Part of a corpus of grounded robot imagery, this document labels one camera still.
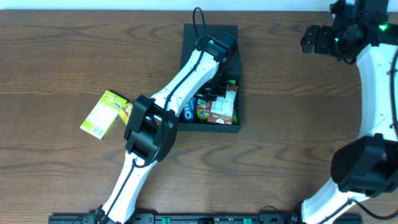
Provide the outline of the yellow Mentos bottle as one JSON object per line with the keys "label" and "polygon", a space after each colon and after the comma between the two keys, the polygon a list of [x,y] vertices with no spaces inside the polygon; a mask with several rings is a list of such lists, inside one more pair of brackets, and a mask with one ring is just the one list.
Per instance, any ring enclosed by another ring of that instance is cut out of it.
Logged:
{"label": "yellow Mentos bottle", "polygon": [[119,110],[119,117],[123,121],[125,125],[128,124],[129,118],[131,116],[133,104],[132,103],[125,103]]}

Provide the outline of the blue Oreo pack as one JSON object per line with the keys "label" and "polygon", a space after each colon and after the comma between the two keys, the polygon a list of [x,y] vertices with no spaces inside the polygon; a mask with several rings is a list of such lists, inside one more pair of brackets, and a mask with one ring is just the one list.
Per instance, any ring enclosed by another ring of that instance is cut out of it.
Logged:
{"label": "blue Oreo pack", "polygon": [[193,123],[195,120],[196,98],[192,97],[185,105],[182,113],[182,121],[184,123]]}

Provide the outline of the brown Pocky box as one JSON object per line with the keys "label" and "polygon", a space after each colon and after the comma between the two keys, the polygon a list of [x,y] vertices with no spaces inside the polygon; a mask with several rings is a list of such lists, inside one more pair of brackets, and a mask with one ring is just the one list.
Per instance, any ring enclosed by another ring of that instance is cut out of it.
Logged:
{"label": "brown Pocky box", "polygon": [[209,123],[232,125],[234,102],[238,89],[237,85],[228,84],[225,96],[218,96],[215,101],[211,102]]}

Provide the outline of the colourful gummy candy bag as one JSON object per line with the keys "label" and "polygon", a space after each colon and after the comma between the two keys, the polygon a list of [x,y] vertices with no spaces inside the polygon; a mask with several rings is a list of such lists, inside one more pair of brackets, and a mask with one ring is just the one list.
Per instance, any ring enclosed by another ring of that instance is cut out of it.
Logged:
{"label": "colourful gummy candy bag", "polygon": [[[236,80],[227,80],[228,84],[236,84]],[[197,117],[198,119],[203,123],[209,123],[208,122],[208,116],[210,113],[210,108],[211,108],[211,102],[215,100],[201,100],[197,99],[197,104],[196,104],[196,112],[197,112]],[[234,111],[233,111],[233,123],[232,124],[237,124],[238,123],[238,118],[236,114],[236,107],[234,105]]]}

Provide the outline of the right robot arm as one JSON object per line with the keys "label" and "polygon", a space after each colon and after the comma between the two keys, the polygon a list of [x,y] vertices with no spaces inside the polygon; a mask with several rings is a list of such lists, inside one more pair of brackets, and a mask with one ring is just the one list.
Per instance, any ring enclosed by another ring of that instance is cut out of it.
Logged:
{"label": "right robot arm", "polygon": [[387,1],[337,0],[333,24],[311,25],[301,39],[306,54],[357,66],[362,110],[357,140],[334,153],[330,178],[299,203],[291,223],[351,223],[351,207],[397,188],[397,26],[387,8]]}

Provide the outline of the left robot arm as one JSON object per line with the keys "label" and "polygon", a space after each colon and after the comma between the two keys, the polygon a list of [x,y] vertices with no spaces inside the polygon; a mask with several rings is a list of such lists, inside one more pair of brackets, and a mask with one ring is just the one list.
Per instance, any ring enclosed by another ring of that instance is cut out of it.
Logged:
{"label": "left robot arm", "polygon": [[130,219],[150,170],[175,143],[186,104],[193,97],[217,100],[226,96],[227,82],[220,80],[220,73],[237,48],[237,39],[229,33],[219,39],[200,37],[187,63],[170,83],[150,98],[138,97],[124,132],[123,169],[110,198],[95,211],[95,223],[126,223]]}

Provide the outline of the green yellow snack box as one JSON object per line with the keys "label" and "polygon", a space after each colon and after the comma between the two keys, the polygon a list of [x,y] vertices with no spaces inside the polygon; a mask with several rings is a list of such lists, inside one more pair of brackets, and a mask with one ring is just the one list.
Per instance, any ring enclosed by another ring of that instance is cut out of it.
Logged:
{"label": "green yellow snack box", "polygon": [[126,103],[125,98],[106,90],[80,125],[80,129],[103,141],[119,118],[121,107]]}

